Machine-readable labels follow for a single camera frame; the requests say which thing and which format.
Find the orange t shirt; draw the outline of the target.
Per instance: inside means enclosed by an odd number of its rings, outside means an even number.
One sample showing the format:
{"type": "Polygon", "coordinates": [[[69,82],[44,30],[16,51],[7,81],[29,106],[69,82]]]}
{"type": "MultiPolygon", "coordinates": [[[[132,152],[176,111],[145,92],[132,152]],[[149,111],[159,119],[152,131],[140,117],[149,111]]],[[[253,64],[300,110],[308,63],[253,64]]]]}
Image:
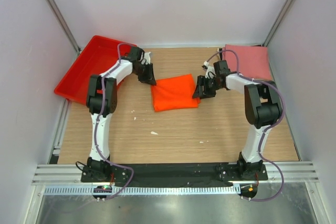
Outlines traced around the orange t shirt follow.
{"type": "Polygon", "coordinates": [[[192,74],[160,79],[151,86],[152,103],[155,112],[197,108],[199,98],[193,98],[196,85],[192,74]]]}

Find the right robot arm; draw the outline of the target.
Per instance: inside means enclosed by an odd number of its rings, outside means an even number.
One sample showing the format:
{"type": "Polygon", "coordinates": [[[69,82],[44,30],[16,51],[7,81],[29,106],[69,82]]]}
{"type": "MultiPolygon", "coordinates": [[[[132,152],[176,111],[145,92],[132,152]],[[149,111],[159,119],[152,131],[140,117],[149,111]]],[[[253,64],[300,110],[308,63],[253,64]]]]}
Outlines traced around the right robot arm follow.
{"type": "Polygon", "coordinates": [[[204,75],[197,77],[193,98],[213,98],[219,89],[235,90],[244,95],[245,117],[250,124],[247,140],[235,165],[224,167],[223,173],[234,178],[254,180],[263,171],[262,157],[269,132],[283,119],[281,96],[273,81],[261,81],[231,71],[225,60],[211,67],[204,62],[204,75]]]}

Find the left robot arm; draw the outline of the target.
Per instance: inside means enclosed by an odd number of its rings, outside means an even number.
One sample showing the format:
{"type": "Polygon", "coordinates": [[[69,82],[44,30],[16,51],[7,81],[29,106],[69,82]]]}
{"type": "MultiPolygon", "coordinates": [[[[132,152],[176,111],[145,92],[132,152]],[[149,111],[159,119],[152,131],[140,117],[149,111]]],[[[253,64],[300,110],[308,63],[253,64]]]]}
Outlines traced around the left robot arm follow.
{"type": "Polygon", "coordinates": [[[117,87],[131,74],[141,83],[156,85],[151,52],[132,46],[126,56],[118,55],[116,63],[89,78],[86,106],[92,120],[92,144],[82,169],[82,182],[106,182],[112,176],[110,163],[110,122],[117,108],[117,87]]]}

